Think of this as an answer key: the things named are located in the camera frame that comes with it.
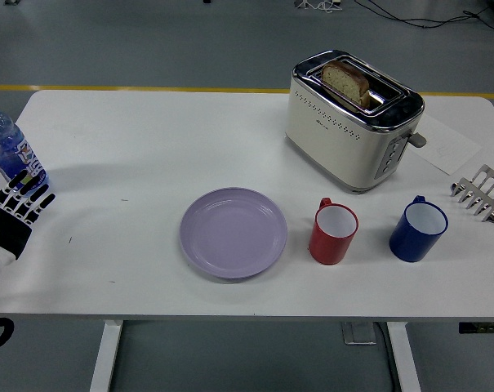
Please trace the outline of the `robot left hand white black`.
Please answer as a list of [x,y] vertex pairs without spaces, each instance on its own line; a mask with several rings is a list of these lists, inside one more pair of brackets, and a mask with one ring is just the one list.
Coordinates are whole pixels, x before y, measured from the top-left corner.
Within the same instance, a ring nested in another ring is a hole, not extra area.
[[38,185],[30,193],[36,180],[22,184],[27,173],[25,169],[20,171],[0,189],[0,270],[20,257],[33,224],[56,197],[47,192],[47,184]]

